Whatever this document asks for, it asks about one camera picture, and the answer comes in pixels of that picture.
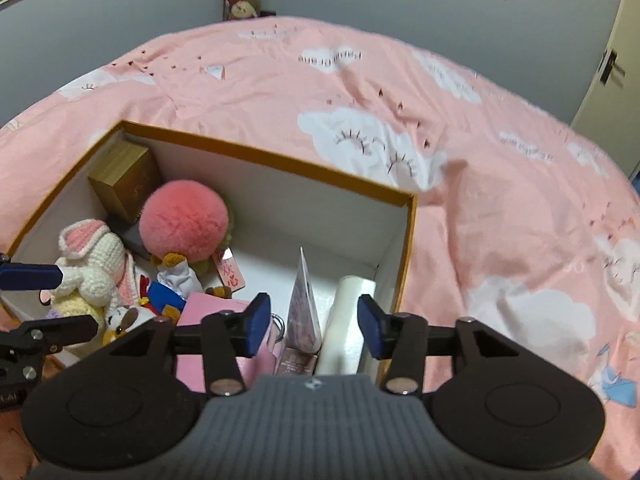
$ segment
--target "brown ear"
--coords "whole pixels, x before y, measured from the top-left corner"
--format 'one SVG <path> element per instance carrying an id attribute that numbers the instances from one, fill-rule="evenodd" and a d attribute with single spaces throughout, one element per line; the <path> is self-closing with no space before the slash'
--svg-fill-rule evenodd
<path id="1" fill-rule="evenodd" d="M 136 308 L 130 308 L 129 310 L 127 310 L 127 313 L 122 316 L 120 328 L 126 330 L 127 328 L 130 328 L 137 320 L 138 310 Z"/>

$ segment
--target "open box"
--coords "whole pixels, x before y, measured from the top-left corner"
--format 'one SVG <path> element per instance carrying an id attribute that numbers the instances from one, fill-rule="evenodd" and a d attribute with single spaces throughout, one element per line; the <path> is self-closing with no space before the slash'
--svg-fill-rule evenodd
<path id="1" fill-rule="evenodd" d="M 246 280 L 235 299 L 251 300 L 267 292 L 272 312 L 286 319 L 302 247 L 323 331 L 344 276 L 374 280 L 374 296 L 382 309 L 398 309 L 414 225 L 414 195 L 277 153 L 129 122 L 117 124 L 92 147 L 40 205 L 14 240 L 14 261 L 53 263 L 60 255 L 58 235 L 63 228 L 81 219 L 106 217 L 87 175 L 121 138 L 148 146 L 166 182 L 196 180 L 232 200 L 236 225 L 231 249 Z M 136 260 L 136 265 L 155 276 L 148 262 Z M 220 280 L 212 274 L 202 284 L 215 286 Z M 1 298 L 19 320 L 47 313 L 37 292 L 2 292 Z M 65 365 L 78 359 L 69 350 L 58 358 Z M 375 377 L 377 369 L 363 352 L 358 371 Z"/>

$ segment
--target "pink box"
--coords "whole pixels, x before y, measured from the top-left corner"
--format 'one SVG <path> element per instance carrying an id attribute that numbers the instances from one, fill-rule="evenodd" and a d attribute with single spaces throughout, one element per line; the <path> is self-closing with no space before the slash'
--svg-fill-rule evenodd
<path id="1" fill-rule="evenodd" d="M 222 300 L 208 294 L 194 292 L 190 294 L 184 306 L 182 315 L 178 320 L 178 326 L 197 325 L 203 317 L 215 314 L 221 310 L 233 310 L 242 312 L 248 303 L 238 300 Z M 271 330 L 275 330 L 273 323 L 264 335 L 262 344 L 255 357 L 249 359 L 245 357 L 237 358 L 240 373 L 244 379 L 244 384 L 248 388 L 254 384 L 258 375 L 273 375 L 276 367 L 276 356 L 270 351 L 267 345 Z M 204 393 L 204 372 L 202 370 L 201 355 L 179 355 L 175 371 L 176 378 L 180 379 L 193 392 Z"/>

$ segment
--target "pink bedsheet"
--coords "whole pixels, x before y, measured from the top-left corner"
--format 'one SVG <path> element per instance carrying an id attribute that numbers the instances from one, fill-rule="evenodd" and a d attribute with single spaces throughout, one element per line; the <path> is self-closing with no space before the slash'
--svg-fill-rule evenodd
<path id="1" fill-rule="evenodd" d="M 605 153 L 473 70 L 381 36 L 270 18 L 169 34 L 0 130 L 0 250 L 120 119 L 419 193 L 402 309 L 487 322 L 587 381 L 593 463 L 640 468 L 640 203 Z M 428 366 L 426 384 L 447 377 Z"/>

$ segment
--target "white tube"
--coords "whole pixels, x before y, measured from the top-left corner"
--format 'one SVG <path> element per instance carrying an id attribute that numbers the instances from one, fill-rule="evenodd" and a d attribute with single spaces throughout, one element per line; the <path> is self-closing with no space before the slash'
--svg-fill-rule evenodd
<path id="1" fill-rule="evenodd" d="M 358 298 L 373 296 L 376 283 L 359 276 L 345 276 L 335 291 L 329 312 L 316 375 L 348 375 L 358 371 L 364 339 L 358 327 Z"/>

